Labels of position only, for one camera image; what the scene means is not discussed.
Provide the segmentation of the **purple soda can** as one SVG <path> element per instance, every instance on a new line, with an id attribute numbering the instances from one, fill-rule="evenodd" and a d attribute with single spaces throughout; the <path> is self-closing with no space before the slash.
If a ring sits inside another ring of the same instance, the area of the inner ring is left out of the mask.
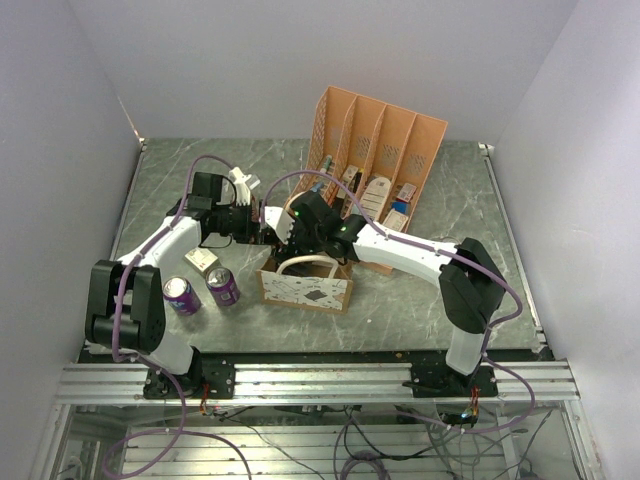
<path id="1" fill-rule="evenodd" d="M 225 267 L 212 268 L 205 278 L 206 287 L 219 307 L 231 306 L 240 299 L 233 273 Z"/>

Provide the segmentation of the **canvas bag with rope handles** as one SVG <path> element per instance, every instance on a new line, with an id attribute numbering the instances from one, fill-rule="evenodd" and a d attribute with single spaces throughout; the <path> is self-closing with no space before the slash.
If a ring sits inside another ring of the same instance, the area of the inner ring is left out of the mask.
<path id="1" fill-rule="evenodd" d="M 348 310 L 354 285 L 349 263 L 320 254 L 282 263 L 269 257 L 256 275 L 263 303 L 331 314 Z"/>

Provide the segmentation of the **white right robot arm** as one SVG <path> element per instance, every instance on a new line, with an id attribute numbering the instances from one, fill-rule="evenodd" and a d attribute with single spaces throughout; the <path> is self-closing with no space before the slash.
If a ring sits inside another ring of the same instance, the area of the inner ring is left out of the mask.
<path id="1" fill-rule="evenodd" d="M 359 214 L 341 218 L 312 191 L 296 197 L 290 209 L 291 241 L 301 251 L 389 266 L 438 286 L 453 325 L 442 387 L 459 396 L 475 385 L 485 334 L 505 294 L 504 277 L 479 241 L 434 242 L 368 223 Z"/>

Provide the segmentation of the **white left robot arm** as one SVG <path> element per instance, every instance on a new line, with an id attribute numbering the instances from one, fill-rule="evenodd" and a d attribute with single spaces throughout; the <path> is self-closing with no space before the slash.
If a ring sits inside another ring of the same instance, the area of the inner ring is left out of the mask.
<path id="1" fill-rule="evenodd" d="M 191 190 L 148 239 L 115 261 L 93 266 L 86 340 L 111 349 L 119 359 L 138 354 L 169 372 L 168 384 L 178 395 L 196 395 L 204 373 L 192 364 L 194 348 L 166 330 L 162 278 L 212 233 L 239 244 L 273 240 L 260 228 L 253 194 L 259 183 L 238 167 L 227 175 L 195 173 Z"/>

